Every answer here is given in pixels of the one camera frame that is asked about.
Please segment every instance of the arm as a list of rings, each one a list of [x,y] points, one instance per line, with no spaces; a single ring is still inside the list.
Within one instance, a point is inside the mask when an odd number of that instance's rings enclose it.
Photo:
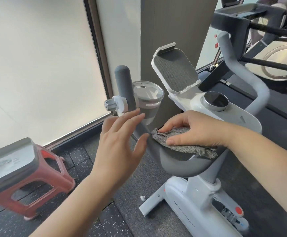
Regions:
[[[191,130],[167,139],[168,145],[228,147],[287,212],[287,151],[247,128],[196,111],[176,115],[159,130],[189,126]]]
[[[144,114],[139,113],[137,109],[105,120],[90,175],[32,233],[32,237],[82,236],[85,233],[145,153],[148,134],[139,138],[133,152],[129,147],[130,135],[144,118]]]

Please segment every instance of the gray cleaning cloth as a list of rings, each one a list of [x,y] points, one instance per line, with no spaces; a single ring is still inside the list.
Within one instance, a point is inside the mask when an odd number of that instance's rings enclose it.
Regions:
[[[183,127],[183,128],[173,128],[172,130],[168,132],[159,133],[157,128],[155,128],[151,132],[151,134],[152,134],[152,138],[155,139],[158,143],[172,150],[176,150],[176,151],[183,152],[183,153],[199,154],[200,156],[205,156],[209,159],[213,159],[217,157],[218,154],[215,152],[217,148],[215,147],[204,147],[204,146],[197,146],[197,145],[168,146],[166,144],[166,140],[169,137],[173,135],[179,135],[179,134],[185,133],[189,130],[190,128]]]

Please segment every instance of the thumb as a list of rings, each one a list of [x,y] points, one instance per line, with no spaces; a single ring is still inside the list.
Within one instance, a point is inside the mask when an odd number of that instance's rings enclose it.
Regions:
[[[133,157],[138,160],[138,163],[140,162],[142,156],[146,152],[147,147],[147,139],[149,137],[149,134],[143,134],[137,141],[137,144],[133,151]]]
[[[168,146],[177,146],[177,145],[195,145],[195,137],[193,136],[191,131],[180,135],[174,135],[169,137],[166,140],[166,144]]]

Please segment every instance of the hand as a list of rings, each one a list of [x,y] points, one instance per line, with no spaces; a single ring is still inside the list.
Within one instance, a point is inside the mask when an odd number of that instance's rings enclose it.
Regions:
[[[139,138],[134,151],[129,146],[130,136],[144,116],[136,109],[120,117],[110,117],[103,123],[92,173],[103,178],[109,188],[117,190],[122,186],[146,151],[149,134]]]
[[[170,118],[160,133],[173,127],[190,127],[190,131],[169,137],[167,145],[225,146],[229,144],[235,125],[220,121],[197,111],[187,111]]]

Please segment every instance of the fingernail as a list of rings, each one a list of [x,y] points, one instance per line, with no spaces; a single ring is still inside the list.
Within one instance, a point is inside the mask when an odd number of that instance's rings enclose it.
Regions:
[[[173,145],[173,144],[174,144],[174,141],[167,139],[167,140],[166,140],[166,144],[167,144],[167,145]]]

